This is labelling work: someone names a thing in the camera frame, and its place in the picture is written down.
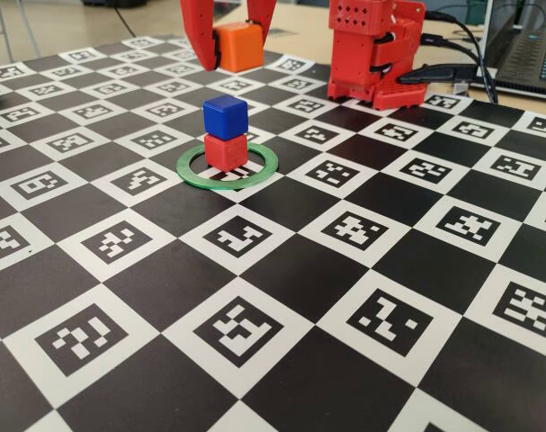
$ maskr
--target orange cube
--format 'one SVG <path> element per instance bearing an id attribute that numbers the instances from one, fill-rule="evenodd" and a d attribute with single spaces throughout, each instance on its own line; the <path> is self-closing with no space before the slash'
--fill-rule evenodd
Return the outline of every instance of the orange cube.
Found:
<path id="1" fill-rule="evenodd" d="M 263 30 L 258 24 L 235 22 L 215 27 L 219 35 L 220 67 L 230 72 L 264 63 Z"/>

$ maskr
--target black square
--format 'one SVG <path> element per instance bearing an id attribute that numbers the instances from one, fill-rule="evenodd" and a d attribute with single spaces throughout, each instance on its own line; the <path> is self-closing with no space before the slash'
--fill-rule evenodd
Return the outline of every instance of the black square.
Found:
<path id="1" fill-rule="evenodd" d="M 217 193 L 182 183 L 132 207 L 163 230 L 179 237 L 223 212 L 233 202 Z"/>
<path id="2" fill-rule="evenodd" d="M 377 288 L 346 323 L 407 356 L 432 320 L 421 310 Z"/>
<path id="3" fill-rule="evenodd" d="M 530 288 L 511 282 L 493 315 L 546 338 L 546 295 Z"/>
<path id="4" fill-rule="evenodd" d="M 494 266 L 485 258 L 412 229 L 374 269 L 412 291 L 464 313 Z"/>
<path id="5" fill-rule="evenodd" d="M 58 413 L 75 431 L 202 431 L 236 401 L 159 336 L 59 407 Z"/>
<path id="6" fill-rule="evenodd" d="M 488 152 L 490 147 L 467 139 L 448 138 L 444 133 L 433 132 L 423 139 L 415 150 L 456 164 L 472 167 Z"/>
<path id="7" fill-rule="evenodd" d="M 414 129 L 406 128 L 405 126 L 399 126 L 395 123 L 389 123 L 377 129 L 374 133 L 382 135 L 383 137 L 391 138 L 393 140 L 405 142 L 414 137 L 417 131 Z"/>
<path id="8" fill-rule="evenodd" d="M 151 240 L 147 234 L 124 220 L 84 240 L 82 244 L 103 262 L 110 264 Z"/>
<path id="9" fill-rule="evenodd" d="M 435 185 L 438 185 L 451 171 L 447 166 L 435 164 L 420 157 L 415 157 L 410 163 L 400 169 L 401 173 L 426 180 Z"/>
<path id="10" fill-rule="evenodd" d="M 0 344 L 0 430 L 21 432 L 51 410 L 31 378 Z"/>
<path id="11" fill-rule="evenodd" d="M 546 282 L 546 232 L 523 225 L 499 262 Z"/>
<path id="12" fill-rule="evenodd" d="M 93 180 L 112 173 L 117 169 L 134 164 L 141 160 L 135 152 L 123 146 L 109 142 L 102 146 L 91 148 L 79 155 L 69 157 L 61 164 L 85 180 Z"/>
<path id="13" fill-rule="evenodd" d="M 96 304 L 91 304 L 35 338 L 45 354 L 69 376 L 121 342 L 127 335 Z"/>
<path id="14" fill-rule="evenodd" d="M 115 275 L 106 286 L 162 331 L 234 277 L 177 240 Z"/>
<path id="15" fill-rule="evenodd" d="M 230 255 L 240 258 L 263 243 L 271 235 L 271 232 L 266 229 L 249 222 L 245 218 L 235 216 L 215 230 L 205 234 L 203 238 Z"/>
<path id="16" fill-rule="evenodd" d="M 428 129 L 438 129 L 449 121 L 452 116 L 446 112 L 429 110 L 423 106 L 412 106 L 396 110 L 390 116 L 392 119 L 417 124 Z"/>
<path id="17" fill-rule="evenodd" d="M 366 128 L 369 124 L 373 124 L 377 120 L 380 120 L 380 117 L 368 112 L 353 110 L 345 106 L 337 106 L 324 114 L 320 114 L 316 120 L 334 124 L 339 128 L 358 132 Z"/>
<path id="18" fill-rule="evenodd" d="M 7 337 L 97 284 L 58 246 L 1 270 L 0 337 Z"/>
<path id="19" fill-rule="evenodd" d="M 50 114 L 37 120 L 27 121 L 8 129 L 21 140 L 34 142 L 58 133 L 77 128 L 78 124 L 60 114 Z"/>
<path id="20" fill-rule="evenodd" d="M 523 115 L 523 111 L 505 105 L 473 100 L 461 115 L 471 119 L 482 120 L 512 128 Z"/>
<path id="21" fill-rule="evenodd" d="M 106 193 L 86 184 L 37 204 L 22 214 L 57 242 L 124 209 Z"/>
<path id="22" fill-rule="evenodd" d="M 498 143 L 497 147 L 546 160 L 546 138 L 531 133 L 510 130 Z"/>
<path id="23" fill-rule="evenodd" d="M 406 150 L 363 135 L 353 135 L 328 152 L 357 164 L 381 170 Z"/>
<path id="24" fill-rule="evenodd" d="M 297 231 L 337 201 L 328 193 L 284 177 L 249 196 L 242 204 L 284 227 Z"/>
<path id="25" fill-rule="evenodd" d="M 250 329 L 246 328 L 247 323 L 250 323 Z M 283 325 L 275 319 L 237 297 L 203 322 L 194 333 L 230 363 L 241 367 L 282 328 Z"/>
<path id="26" fill-rule="evenodd" d="M 327 185 L 341 187 L 342 185 L 348 183 L 348 181 L 354 178 L 357 174 L 359 174 L 359 171 L 356 169 L 327 160 L 322 162 L 319 166 L 311 169 L 306 176 L 314 178 L 319 182 L 326 183 Z"/>
<path id="27" fill-rule="evenodd" d="M 0 153 L 0 182 L 50 162 L 52 160 L 29 146 Z"/>
<path id="28" fill-rule="evenodd" d="M 540 165 L 509 156 L 500 156 L 490 167 L 525 180 L 533 180 L 541 170 Z"/>
<path id="29" fill-rule="evenodd" d="M 488 136 L 495 131 L 493 128 L 480 126 L 469 121 L 461 121 L 454 128 L 452 128 L 452 130 L 455 132 L 463 133 L 464 135 L 469 135 L 471 137 L 481 139 L 488 138 Z"/>
<path id="30" fill-rule="evenodd" d="M 321 232 L 355 248 L 366 250 L 387 230 L 388 228 L 384 225 L 345 211 Z"/>
<path id="31" fill-rule="evenodd" d="M 276 430 L 385 431 L 413 390 L 313 328 L 243 402 Z"/>
<path id="32" fill-rule="evenodd" d="M 546 431 L 546 356 L 467 319 L 419 387 L 486 430 Z"/>
<path id="33" fill-rule="evenodd" d="M 317 322 L 366 271 L 364 265 L 296 234 L 241 277 Z"/>
<path id="34" fill-rule="evenodd" d="M 471 170 L 451 189 L 449 195 L 509 218 L 524 221 L 540 192 L 523 184 Z"/>
<path id="35" fill-rule="evenodd" d="M 442 195 L 378 173 L 346 197 L 347 201 L 412 226 Z"/>
<path id="36" fill-rule="evenodd" d="M 482 246 L 487 245 L 499 226 L 500 222 L 456 206 L 436 224 L 440 230 Z"/>

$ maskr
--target red cube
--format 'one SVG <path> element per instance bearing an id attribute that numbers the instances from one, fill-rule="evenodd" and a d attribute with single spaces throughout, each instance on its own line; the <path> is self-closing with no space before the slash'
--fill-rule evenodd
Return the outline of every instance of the red cube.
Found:
<path id="1" fill-rule="evenodd" d="M 228 172 L 248 160 L 246 135 L 223 141 L 212 135 L 204 136 L 204 156 L 212 167 Z"/>

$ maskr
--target stacked cubes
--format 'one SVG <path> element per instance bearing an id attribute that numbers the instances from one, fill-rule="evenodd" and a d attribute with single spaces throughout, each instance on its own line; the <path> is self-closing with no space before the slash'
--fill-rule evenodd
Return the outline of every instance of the stacked cubes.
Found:
<path id="1" fill-rule="evenodd" d="M 224 95 L 202 104 L 205 157 L 212 167 L 228 172 L 248 160 L 246 135 L 248 105 L 236 97 Z"/>

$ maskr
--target red robot arm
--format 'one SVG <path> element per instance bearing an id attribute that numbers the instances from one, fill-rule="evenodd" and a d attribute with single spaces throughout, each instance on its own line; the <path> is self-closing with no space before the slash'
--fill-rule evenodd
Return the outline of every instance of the red robot arm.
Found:
<path id="1" fill-rule="evenodd" d="M 276 0 L 247 0 L 248 21 L 263 29 L 263 42 L 271 26 Z M 213 0 L 181 0 L 184 31 L 202 66 L 219 67 L 219 47 L 212 30 Z"/>

